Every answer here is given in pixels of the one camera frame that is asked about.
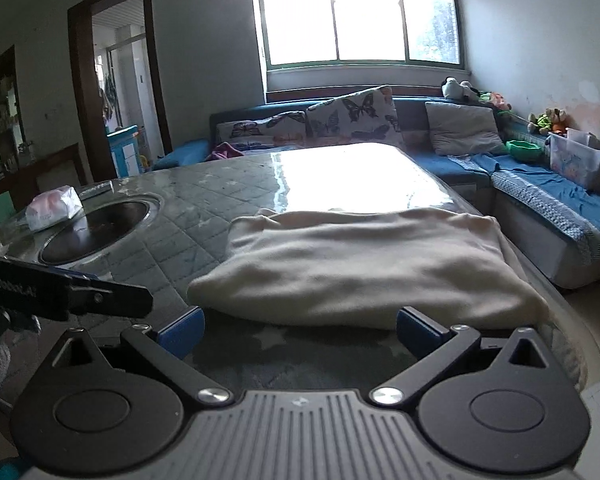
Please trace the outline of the cream white garment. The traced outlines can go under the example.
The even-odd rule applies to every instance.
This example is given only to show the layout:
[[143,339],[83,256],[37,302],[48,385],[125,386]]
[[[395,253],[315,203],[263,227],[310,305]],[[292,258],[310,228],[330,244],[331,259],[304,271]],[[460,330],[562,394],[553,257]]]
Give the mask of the cream white garment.
[[547,318],[545,299],[491,217],[438,208],[291,211],[234,220],[226,258],[187,298],[250,321],[391,330],[403,307],[501,330]]

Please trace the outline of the pink tissue pack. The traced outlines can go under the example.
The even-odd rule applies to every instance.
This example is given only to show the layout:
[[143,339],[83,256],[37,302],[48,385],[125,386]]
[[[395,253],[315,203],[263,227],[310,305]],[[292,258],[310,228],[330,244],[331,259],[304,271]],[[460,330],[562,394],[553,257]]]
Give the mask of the pink tissue pack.
[[24,218],[30,231],[40,232],[73,219],[82,210],[76,189],[64,185],[36,196],[27,206]]

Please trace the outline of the dark wooden cabinet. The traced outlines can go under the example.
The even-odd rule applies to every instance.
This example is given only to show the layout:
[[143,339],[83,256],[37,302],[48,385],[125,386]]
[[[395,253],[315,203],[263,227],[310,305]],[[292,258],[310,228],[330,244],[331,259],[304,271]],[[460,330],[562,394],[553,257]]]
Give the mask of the dark wooden cabinet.
[[86,171],[73,143],[66,148],[39,155],[24,132],[13,47],[0,55],[0,221],[26,208],[34,196],[48,188],[54,172],[70,169],[69,181],[87,184]]

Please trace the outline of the black round induction cooktop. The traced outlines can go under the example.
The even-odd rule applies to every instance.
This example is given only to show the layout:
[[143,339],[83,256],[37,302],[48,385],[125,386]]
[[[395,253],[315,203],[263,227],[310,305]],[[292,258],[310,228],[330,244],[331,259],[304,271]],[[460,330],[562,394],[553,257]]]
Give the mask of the black round induction cooktop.
[[46,266],[68,266],[98,256],[157,217],[160,202],[151,196],[115,200],[79,214],[46,240],[38,262]]

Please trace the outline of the blue corner sofa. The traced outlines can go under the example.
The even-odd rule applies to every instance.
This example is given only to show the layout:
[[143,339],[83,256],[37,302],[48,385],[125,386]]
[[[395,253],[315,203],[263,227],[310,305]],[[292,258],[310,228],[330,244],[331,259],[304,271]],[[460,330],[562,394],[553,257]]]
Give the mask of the blue corner sofa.
[[580,288],[600,279],[600,193],[588,191],[544,162],[509,154],[443,156],[428,140],[425,100],[396,100],[402,150],[483,214],[556,286]]

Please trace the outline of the blue white small cabinet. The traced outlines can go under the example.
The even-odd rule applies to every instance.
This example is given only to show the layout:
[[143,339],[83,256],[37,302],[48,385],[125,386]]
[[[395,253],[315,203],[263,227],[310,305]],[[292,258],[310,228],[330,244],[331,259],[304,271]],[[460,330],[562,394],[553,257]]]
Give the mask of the blue white small cabinet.
[[119,179],[139,176],[143,172],[137,137],[136,125],[107,134],[111,158]]

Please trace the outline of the pink purple cloth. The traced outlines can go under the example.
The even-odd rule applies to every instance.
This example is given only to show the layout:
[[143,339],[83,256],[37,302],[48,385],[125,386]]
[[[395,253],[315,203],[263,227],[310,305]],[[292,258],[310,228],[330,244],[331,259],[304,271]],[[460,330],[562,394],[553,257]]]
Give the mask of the pink purple cloth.
[[223,142],[218,144],[206,158],[207,162],[215,162],[216,160],[227,160],[244,156],[244,153],[234,148],[232,144]]

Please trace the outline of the green plastic bowl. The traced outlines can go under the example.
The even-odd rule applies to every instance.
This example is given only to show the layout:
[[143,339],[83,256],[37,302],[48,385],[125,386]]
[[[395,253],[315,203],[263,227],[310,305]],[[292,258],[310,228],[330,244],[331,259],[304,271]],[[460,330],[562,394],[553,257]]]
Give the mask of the green plastic bowl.
[[538,162],[544,154],[544,148],[528,141],[509,140],[505,146],[509,156],[517,162]]

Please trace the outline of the grey cushion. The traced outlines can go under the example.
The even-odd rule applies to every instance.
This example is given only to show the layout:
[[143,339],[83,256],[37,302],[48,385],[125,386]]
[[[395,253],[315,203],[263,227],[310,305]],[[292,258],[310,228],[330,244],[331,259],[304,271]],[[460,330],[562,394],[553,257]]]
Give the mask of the grey cushion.
[[441,156],[501,154],[505,151],[489,107],[426,102],[430,143]]

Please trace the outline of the large butterfly print pillow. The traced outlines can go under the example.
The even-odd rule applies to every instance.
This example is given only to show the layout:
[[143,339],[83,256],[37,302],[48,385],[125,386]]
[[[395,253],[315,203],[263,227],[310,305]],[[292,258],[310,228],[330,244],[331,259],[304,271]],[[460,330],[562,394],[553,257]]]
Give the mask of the large butterfly print pillow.
[[376,142],[400,148],[403,136],[389,86],[338,96],[306,110],[314,146]]

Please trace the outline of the clear plastic storage box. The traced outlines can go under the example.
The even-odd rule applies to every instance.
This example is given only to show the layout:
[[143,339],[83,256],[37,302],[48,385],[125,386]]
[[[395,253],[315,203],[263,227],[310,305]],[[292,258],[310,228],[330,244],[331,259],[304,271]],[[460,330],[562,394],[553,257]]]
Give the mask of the clear plastic storage box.
[[593,133],[568,128],[551,133],[550,169],[588,191],[600,191],[600,140]]

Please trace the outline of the long butterfly print pillow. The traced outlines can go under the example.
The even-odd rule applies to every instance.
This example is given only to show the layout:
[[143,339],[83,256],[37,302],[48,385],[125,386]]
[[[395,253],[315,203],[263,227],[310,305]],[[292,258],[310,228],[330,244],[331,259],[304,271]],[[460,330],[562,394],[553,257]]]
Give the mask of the long butterfly print pillow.
[[216,140],[236,150],[253,151],[281,146],[306,145],[306,113],[293,110],[263,119],[220,122],[215,127]]

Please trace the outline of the colourful plush toys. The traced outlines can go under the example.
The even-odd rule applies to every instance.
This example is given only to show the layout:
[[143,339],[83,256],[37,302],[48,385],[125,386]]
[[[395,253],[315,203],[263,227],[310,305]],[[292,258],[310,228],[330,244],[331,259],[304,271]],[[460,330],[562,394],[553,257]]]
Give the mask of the colourful plush toys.
[[567,112],[557,107],[547,108],[544,113],[539,115],[530,114],[528,116],[528,131],[541,136],[548,136],[550,133],[566,136],[568,125]]

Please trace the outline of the white plush toy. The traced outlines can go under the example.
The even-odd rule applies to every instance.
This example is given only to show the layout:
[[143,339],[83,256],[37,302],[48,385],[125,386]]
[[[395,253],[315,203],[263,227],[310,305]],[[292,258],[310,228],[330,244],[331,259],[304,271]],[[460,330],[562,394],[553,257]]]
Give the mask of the white plush toy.
[[446,77],[441,85],[442,96],[451,101],[478,102],[480,92],[468,81]]

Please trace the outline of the dark wooden door frame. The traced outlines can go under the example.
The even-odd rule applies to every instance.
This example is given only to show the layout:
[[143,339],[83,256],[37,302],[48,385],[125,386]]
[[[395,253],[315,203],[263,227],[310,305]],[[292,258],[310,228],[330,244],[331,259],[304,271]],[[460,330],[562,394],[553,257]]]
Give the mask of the dark wooden door frame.
[[[96,182],[113,179],[116,172],[106,140],[104,123],[100,116],[102,103],[97,90],[92,17],[123,1],[125,0],[83,0],[67,12],[70,66],[76,110],[88,166]],[[143,10],[147,32],[149,73],[160,139],[163,147],[168,152],[172,152],[173,143],[163,102],[155,40],[154,10],[152,10],[151,0],[143,0]]]

